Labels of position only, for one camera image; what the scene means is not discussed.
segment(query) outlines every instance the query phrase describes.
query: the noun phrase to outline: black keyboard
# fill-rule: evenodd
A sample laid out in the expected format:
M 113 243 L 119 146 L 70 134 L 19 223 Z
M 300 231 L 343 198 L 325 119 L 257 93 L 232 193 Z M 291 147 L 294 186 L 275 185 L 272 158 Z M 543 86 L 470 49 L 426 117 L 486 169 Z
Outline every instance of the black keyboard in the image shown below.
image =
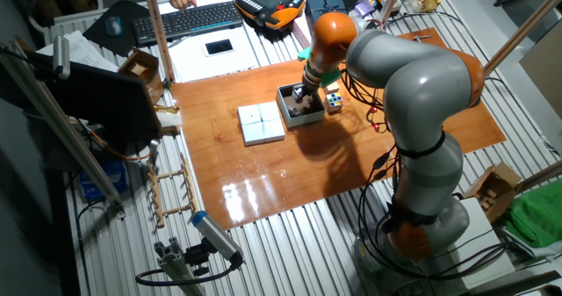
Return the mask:
M 162 23 L 166 39 L 172 41 L 183 36 L 240 26 L 242 17 L 234 2 L 225 2 L 164 14 Z M 155 29 L 150 17 L 135 19 L 133 29 L 139 45 L 156 43 Z

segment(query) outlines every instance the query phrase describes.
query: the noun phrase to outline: robotic arm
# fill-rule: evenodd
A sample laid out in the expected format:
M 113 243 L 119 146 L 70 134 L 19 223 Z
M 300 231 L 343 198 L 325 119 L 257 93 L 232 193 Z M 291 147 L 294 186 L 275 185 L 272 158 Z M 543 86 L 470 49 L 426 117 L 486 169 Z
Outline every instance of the robotic arm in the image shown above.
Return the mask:
M 349 74 L 384 89 L 389 130 L 400 153 L 400 182 L 383 225 L 384 251 L 398 263 L 431 257 L 468 227 L 468 213 L 451 197 L 462 175 L 463 155 L 443 122 L 478 103 L 484 86 L 479 61 L 455 50 L 404 40 L 381 31 L 357 34 L 341 13 L 321 16 L 311 56 L 293 98 L 318 90 L 322 74 L 346 60 Z

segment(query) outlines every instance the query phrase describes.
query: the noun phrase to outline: black monitor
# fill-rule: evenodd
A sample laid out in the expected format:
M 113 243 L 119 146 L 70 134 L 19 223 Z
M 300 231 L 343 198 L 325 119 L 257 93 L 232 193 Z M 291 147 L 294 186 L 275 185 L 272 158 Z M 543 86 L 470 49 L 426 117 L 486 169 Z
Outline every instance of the black monitor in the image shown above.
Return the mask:
M 52 56 L 26 55 L 53 68 Z M 68 79 L 45 83 L 65 114 L 103 125 L 104 137 L 112 143 L 161 137 L 160 121 L 140 79 L 71 62 Z

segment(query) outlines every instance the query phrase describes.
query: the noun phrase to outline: wooden table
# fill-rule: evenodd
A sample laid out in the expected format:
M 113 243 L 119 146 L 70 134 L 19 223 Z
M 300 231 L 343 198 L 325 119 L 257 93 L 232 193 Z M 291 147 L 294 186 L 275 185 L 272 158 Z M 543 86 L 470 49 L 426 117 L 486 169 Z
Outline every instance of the wooden table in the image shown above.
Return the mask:
M 437 32 L 422 40 L 444 47 Z M 393 144 L 365 120 L 368 106 L 340 84 L 341 114 L 286 131 L 284 141 L 244 147 L 237 108 L 275 101 L 277 87 L 300 82 L 304 62 L 173 84 L 205 209 L 231 228 L 365 184 L 373 161 Z M 383 119 L 382 112 L 376 119 Z M 484 105 L 448 118 L 444 128 L 471 152 L 505 140 Z

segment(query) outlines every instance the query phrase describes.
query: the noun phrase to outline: metal grated floor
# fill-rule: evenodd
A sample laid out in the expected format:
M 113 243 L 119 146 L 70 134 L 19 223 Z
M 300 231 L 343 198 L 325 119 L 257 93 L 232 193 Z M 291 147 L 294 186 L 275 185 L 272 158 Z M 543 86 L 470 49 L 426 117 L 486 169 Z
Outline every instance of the metal grated floor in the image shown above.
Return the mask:
M 442 0 L 438 10 L 458 17 L 448 0 Z M 92 12 L 59 18 L 46 33 L 47 44 L 59 34 L 75 30 L 85 32 L 100 16 L 101 12 Z M 437 15 L 407 18 L 390 25 L 388 32 L 401 34 L 427 27 L 435 27 L 448 47 L 487 62 L 489 55 L 482 52 L 460 23 L 450 18 Z M 245 25 L 244 29 L 260 66 L 292 60 L 302 50 L 292 34 L 270 42 L 249 26 Z M 126 59 L 93 45 L 118 66 Z M 156 47 L 143 50 L 159 56 Z M 501 78 L 497 73 L 491 76 Z M 488 166 L 500 161 L 506 162 L 522 177 L 529 177 L 558 160 L 544 147 L 535 122 L 509 87 L 488 81 L 482 100 L 508 140 L 465 155 L 464 174 L 458 191 L 466 190 Z M 161 103 L 173 105 L 169 90 L 165 91 Z M 136 148 L 138 155 L 148 153 L 147 148 L 131 148 Z M 189 161 L 183 134 L 164 137 L 159 151 L 157 165 L 161 172 L 180 169 L 179 152 L 187 155 Z M 84 213 L 77 224 L 75 218 L 71 218 L 82 295 L 181 295 L 177 287 L 153 289 L 137 285 L 134 276 L 157 268 L 153 243 L 167 242 L 168 238 L 176 236 L 186 248 L 199 244 L 201 236 L 197 229 L 188 226 L 190 213 L 166 217 L 165 228 L 156 230 L 146 164 L 143 161 L 129 162 L 127 169 L 132 190 L 122 194 L 124 219 L 116 219 L 112 210 L 101 204 L 98 205 L 100 208 Z M 67 190 L 68 213 L 75 217 L 88 204 L 77 195 L 76 187 L 74 184 Z M 164 209 L 186 204 L 181 177 L 165 179 L 160 187 Z M 382 216 L 385 204 L 381 203 L 390 201 L 391 194 L 387 182 L 373 185 L 368 193 L 369 220 Z M 198 189 L 196 198 L 203 207 Z M 357 271 L 351 258 L 351 246 L 357 233 L 358 199 L 359 190 L 353 190 L 229 230 L 244 250 L 247 264 L 226 278 L 203 284 L 206 293 L 268 296 L 379 294 L 376 286 Z M 209 267 L 211 274 L 217 274 L 224 271 L 227 264 L 220 256 L 212 256 Z

